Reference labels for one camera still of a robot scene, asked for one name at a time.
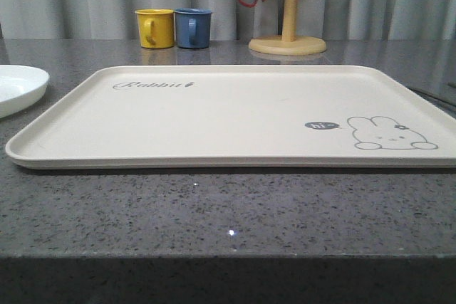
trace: countertop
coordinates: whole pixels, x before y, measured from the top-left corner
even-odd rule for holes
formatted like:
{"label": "countertop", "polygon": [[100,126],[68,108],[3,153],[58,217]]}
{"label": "countertop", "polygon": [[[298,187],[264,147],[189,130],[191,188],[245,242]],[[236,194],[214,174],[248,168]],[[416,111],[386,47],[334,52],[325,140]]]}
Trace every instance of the countertop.
{"label": "countertop", "polygon": [[[241,41],[152,51],[138,41],[2,40],[0,64],[42,68],[51,78],[36,104],[0,119],[1,144],[114,65],[365,65],[456,101],[449,85],[456,83],[455,41],[327,44],[315,56],[286,57],[255,53]],[[455,169],[37,171],[13,164],[4,148],[0,163],[5,260],[430,258],[455,267]]]}

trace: tray rim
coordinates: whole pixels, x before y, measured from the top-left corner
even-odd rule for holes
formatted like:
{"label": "tray rim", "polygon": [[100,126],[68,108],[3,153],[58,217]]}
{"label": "tray rim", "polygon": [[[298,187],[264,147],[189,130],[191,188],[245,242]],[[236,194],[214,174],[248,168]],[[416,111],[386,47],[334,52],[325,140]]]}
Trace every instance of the tray rim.
{"label": "tray rim", "polygon": [[[418,102],[419,105],[424,105],[426,114],[433,112],[438,115],[439,121],[450,121],[456,127],[456,119],[447,114],[440,108],[437,108],[432,103],[423,99],[413,91],[407,89],[403,84],[397,80],[386,75],[383,71],[362,66],[362,65],[117,65],[97,70],[92,75],[88,76],[74,89],[66,93],[60,100],[50,106],[45,112],[39,115],[35,120],[31,121],[24,128],[19,130],[5,146],[6,154],[12,161],[22,167],[30,169],[132,169],[132,168],[174,168],[174,167],[363,167],[363,168],[376,168],[376,167],[425,167],[425,168],[454,168],[456,167],[456,159],[448,157],[407,157],[408,163],[402,162],[401,164],[394,163],[397,157],[362,157],[360,162],[344,163],[337,162],[345,159],[353,160],[353,157],[333,157],[335,161],[322,162],[322,159],[327,157],[322,156],[191,156],[191,157],[119,157],[119,158],[102,158],[102,157],[86,157],[86,158],[47,158],[47,157],[27,157],[15,153],[13,147],[21,136],[26,134],[30,127],[45,121],[45,118],[53,115],[56,111],[55,108],[66,103],[69,98],[77,96],[82,92],[87,84],[97,82],[99,78],[105,76],[106,73],[124,72],[126,70],[144,70],[150,72],[151,70],[185,70],[188,73],[197,73],[201,70],[210,71],[220,68],[230,71],[240,72],[242,69],[251,69],[249,72],[257,73],[263,71],[273,71],[273,69],[282,70],[302,70],[303,72],[321,72],[321,70],[335,70],[337,72],[348,72],[349,70],[360,70],[374,73],[376,78],[380,78],[382,82],[390,83],[394,86],[395,91],[400,91],[404,95],[411,97],[413,101]],[[131,161],[147,160],[145,163],[130,163]],[[375,161],[373,164],[367,163],[368,160]]]}

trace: wooden mug stand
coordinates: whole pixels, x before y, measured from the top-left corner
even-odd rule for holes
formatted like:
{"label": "wooden mug stand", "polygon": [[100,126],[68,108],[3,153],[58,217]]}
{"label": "wooden mug stand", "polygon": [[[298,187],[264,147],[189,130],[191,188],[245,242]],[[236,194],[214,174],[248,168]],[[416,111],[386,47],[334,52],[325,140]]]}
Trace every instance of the wooden mug stand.
{"label": "wooden mug stand", "polygon": [[296,35],[298,0],[285,0],[282,35],[253,38],[249,48],[260,53],[274,55],[310,55],[326,50],[324,40]]}

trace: rectangular tray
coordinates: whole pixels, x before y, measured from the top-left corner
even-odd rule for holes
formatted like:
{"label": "rectangular tray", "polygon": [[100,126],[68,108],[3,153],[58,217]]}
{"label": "rectangular tray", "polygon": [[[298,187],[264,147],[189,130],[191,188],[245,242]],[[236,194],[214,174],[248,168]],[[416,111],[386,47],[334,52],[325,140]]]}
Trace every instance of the rectangular tray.
{"label": "rectangular tray", "polygon": [[456,120],[351,65],[102,69],[11,138],[34,169],[454,167]]}

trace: speech bubble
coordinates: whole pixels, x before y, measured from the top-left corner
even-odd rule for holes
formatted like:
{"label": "speech bubble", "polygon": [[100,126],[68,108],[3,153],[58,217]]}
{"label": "speech bubble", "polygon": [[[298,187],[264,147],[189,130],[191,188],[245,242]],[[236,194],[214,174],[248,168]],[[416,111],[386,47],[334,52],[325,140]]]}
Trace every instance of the speech bubble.
{"label": "speech bubble", "polygon": [[332,130],[333,128],[339,128],[339,126],[340,125],[335,122],[313,121],[306,123],[306,127],[313,130]]}

